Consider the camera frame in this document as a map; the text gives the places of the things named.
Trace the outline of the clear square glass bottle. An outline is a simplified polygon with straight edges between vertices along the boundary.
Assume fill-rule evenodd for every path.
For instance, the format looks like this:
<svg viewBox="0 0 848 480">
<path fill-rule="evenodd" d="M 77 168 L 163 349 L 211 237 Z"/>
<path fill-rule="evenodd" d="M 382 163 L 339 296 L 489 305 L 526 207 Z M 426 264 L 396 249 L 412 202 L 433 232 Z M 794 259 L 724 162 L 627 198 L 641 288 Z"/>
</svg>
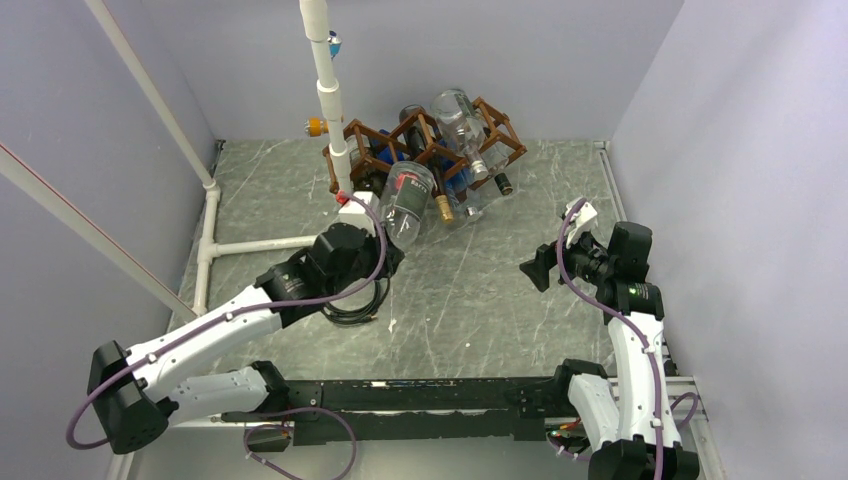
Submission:
<svg viewBox="0 0 848 480">
<path fill-rule="evenodd" d="M 489 167 L 480 148 L 486 134 L 466 92 L 462 89 L 441 92 L 431 101 L 430 113 L 447 146 L 467 159 L 473 180 L 485 180 L 489 176 Z"/>
</svg>

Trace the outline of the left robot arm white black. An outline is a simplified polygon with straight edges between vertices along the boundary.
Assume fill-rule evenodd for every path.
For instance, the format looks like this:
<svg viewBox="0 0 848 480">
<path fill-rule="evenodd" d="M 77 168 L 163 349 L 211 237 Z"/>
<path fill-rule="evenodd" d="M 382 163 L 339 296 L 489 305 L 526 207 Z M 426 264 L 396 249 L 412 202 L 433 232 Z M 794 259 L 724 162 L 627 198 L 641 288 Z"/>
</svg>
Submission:
<svg viewBox="0 0 848 480">
<path fill-rule="evenodd" d="M 270 361 L 200 375 L 235 347 L 310 316 L 366 278 L 391 277 L 404 259 L 389 238 L 334 223 L 310 247 L 271 266 L 230 301 L 157 339 L 98 347 L 88 393 L 116 454 L 144 448 L 170 426 L 218 413 L 264 420 L 289 406 L 289 387 Z"/>
</svg>

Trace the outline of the clear bottle red label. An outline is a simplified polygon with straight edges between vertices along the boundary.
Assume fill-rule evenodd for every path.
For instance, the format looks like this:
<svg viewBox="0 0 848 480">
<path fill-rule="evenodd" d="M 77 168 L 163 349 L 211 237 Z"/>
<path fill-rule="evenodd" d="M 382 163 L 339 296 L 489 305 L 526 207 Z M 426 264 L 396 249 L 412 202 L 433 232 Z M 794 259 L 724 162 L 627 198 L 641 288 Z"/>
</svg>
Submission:
<svg viewBox="0 0 848 480">
<path fill-rule="evenodd" d="M 402 251 L 418 238 L 434 188 L 434 176 L 421 164 L 400 161 L 391 167 L 380 198 L 381 221 L 388 238 Z"/>
</svg>

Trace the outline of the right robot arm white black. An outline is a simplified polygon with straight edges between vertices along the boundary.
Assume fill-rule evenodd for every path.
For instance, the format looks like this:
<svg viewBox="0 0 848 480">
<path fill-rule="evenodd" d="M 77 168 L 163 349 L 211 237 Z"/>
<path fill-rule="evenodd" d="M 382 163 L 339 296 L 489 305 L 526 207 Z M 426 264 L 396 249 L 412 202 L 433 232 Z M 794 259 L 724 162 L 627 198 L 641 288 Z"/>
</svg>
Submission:
<svg viewBox="0 0 848 480">
<path fill-rule="evenodd" d="M 598 364 L 567 360 L 555 374 L 551 401 L 564 415 L 578 416 L 591 454 L 591 479 L 696 479 L 697 453 L 687 451 L 673 418 L 662 366 L 664 306 L 648 282 L 649 228 L 615 224 L 608 245 L 589 226 L 566 223 L 560 237 L 521 264 L 536 288 L 560 283 L 604 314 L 617 377 Z"/>
</svg>

